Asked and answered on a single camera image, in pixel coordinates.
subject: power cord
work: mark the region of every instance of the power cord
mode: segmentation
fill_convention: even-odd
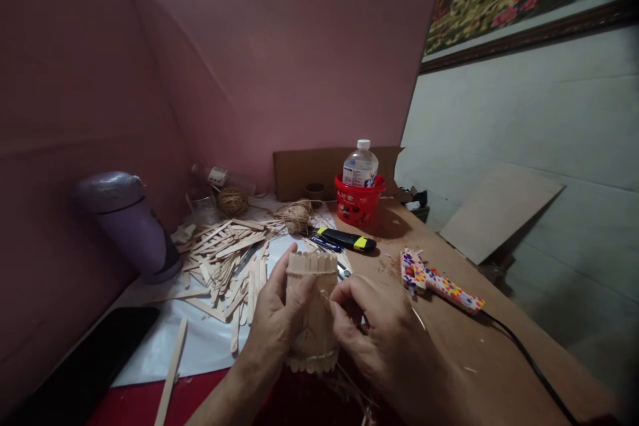
[[[564,402],[561,400],[552,385],[548,382],[548,380],[544,376],[544,373],[541,372],[539,366],[537,366],[537,363],[534,362],[533,357],[530,355],[528,350],[526,350],[526,347],[521,343],[521,341],[519,341],[519,338],[515,335],[515,333],[513,333],[508,326],[499,321],[497,318],[493,318],[491,315],[489,315],[486,311],[481,310],[479,313],[484,314],[493,323],[497,323],[498,325],[500,325],[504,329],[504,331],[506,331],[510,335],[519,351],[521,351],[521,353],[524,355],[524,358],[526,358],[526,361],[528,361],[528,364],[531,366],[532,370],[539,378],[539,381],[541,381],[541,383],[544,385],[544,388],[546,388],[546,391],[548,391],[548,394],[550,395],[552,400],[557,404],[557,406],[559,406],[559,409],[561,409],[561,412],[564,413],[564,416],[568,419],[568,421],[570,421],[570,424],[572,426],[579,426],[579,422],[568,410]]]

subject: picture frame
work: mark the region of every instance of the picture frame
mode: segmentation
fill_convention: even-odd
[[[469,44],[466,46],[464,43],[455,45],[450,48],[449,53],[444,49],[432,55],[432,59],[429,58],[431,55],[424,56],[419,74],[424,75],[459,67],[498,55],[515,53],[598,31],[631,25],[639,21],[639,11],[635,2],[636,0],[612,0],[609,3],[597,5],[546,23],[539,24],[539,20],[529,21],[529,23],[537,23],[530,27],[527,27],[524,21],[515,25],[515,28],[504,28],[504,31],[501,32],[503,36],[499,38],[490,39],[487,35],[489,39],[482,41],[480,36],[468,42]]]

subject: bottle label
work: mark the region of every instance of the bottle label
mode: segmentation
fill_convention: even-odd
[[[223,187],[226,183],[226,177],[228,175],[228,171],[223,168],[218,168],[214,166],[211,168],[211,173],[208,174],[208,182],[213,186]]]
[[[357,186],[359,188],[370,188],[375,184],[377,170],[356,170],[344,166],[342,182],[347,185]]]

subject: pink partition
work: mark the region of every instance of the pink partition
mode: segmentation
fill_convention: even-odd
[[[434,0],[135,0],[190,151],[273,185],[272,153],[399,145]]]
[[[0,0],[0,418],[133,278],[69,197],[139,174],[169,227],[190,157],[132,0]]]

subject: white wall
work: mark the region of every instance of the white wall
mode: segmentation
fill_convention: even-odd
[[[639,318],[639,27],[419,77],[397,163],[440,230],[500,163],[566,185],[515,252],[513,300],[626,390]]]

